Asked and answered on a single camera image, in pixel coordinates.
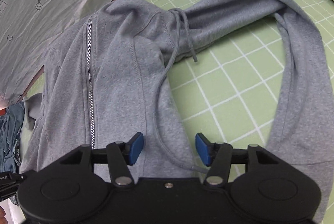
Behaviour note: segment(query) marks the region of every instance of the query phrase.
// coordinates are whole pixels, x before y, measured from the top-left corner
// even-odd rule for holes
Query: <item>metal rivet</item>
[[[121,176],[116,178],[115,182],[118,185],[129,185],[130,183],[132,183],[132,179],[126,176]]]
[[[220,185],[224,180],[219,176],[210,176],[206,179],[206,181],[211,185]]]
[[[165,187],[166,188],[172,188],[174,185],[171,182],[166,182]]]

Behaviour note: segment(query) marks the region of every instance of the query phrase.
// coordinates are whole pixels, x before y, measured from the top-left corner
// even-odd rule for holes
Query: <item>printed symbol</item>
[[[43,5],[41,4],[41,0],[38,0],[38,3],[36,4],[36,9],[40,10],[42,9]]]
[[[7,7],[7,4],[0,0],[0,15],[5,10],[6,7]]]

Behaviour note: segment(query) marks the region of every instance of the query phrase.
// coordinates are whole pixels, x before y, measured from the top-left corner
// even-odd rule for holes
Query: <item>denim jeans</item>
[[[24,119],[24,103],[13,104],[0,116],[0,172],[17,172],[21,165],[19,146]],[[15,204],[16,197],[11,198]]]

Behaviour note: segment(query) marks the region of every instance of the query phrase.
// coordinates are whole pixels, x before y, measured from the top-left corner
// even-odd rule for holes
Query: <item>metal zipper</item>
[[[88,108],[89,108],[89,119],[91,127],[91,148],[95,149],[95,124],[94,124],[94,102],[93,102],[93,84],[91,75],[91,26],[93,23],[93,16],[88,21],[87,26],[87,70],[88,70]]]

